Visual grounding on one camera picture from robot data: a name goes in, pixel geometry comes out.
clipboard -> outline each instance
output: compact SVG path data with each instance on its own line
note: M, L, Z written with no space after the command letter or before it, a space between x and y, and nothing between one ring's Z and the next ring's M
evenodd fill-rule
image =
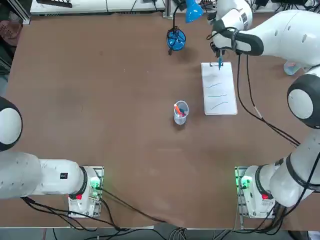
M202 62L202 87L205 115L238 113L231 62Z

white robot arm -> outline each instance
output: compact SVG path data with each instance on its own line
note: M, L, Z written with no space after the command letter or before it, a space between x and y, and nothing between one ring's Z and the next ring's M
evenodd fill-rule
M93 217L99 203L95 187L101 187L94 168L65 159L38 159L32 154L7 151L18 142L22 129L18 108L0 97L0 199L68 195L70 211Z
M275 201L291 207L300 198L320 152L320 15L303 10L277 13L257 27L245 0L218 1L208 20L211 48L217 57L225 49L253 56L276 56L300 63L308 72L298 77L287 92L295 117L312 128L306 140L276 163L250 166L242 179L249 216L265 218ZM320 166L315 168L305 199L320 189Z

blue object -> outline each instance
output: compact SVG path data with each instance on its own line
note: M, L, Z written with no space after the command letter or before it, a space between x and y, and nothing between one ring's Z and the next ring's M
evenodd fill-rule
M196 3L196 0L186 0L186 13L185 13L185 22L191 23L194 20L200 18L204 11L202 10L201 6Z
M218 64L219 64L219 70L222 66L223 60L222 60L222 56L218 57Z
M186 44L186 35L180 29L170 30L166 36L166 44L173 51L179 51Z

pen holder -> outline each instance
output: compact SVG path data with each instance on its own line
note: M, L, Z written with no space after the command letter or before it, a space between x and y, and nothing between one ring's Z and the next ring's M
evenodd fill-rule
M175 104L178 106L178 108L184 115L179 114L176 108L173 108L173 119L176 124L182 125L187 121L187 116L189 114L189 106L185 101L182 100L177 101Z

blue pen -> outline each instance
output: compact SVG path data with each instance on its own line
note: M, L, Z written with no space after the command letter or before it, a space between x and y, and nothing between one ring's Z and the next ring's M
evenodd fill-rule
M222 56L218 57L218 63L219 63L219 70L220 70L222 63L223 63Z

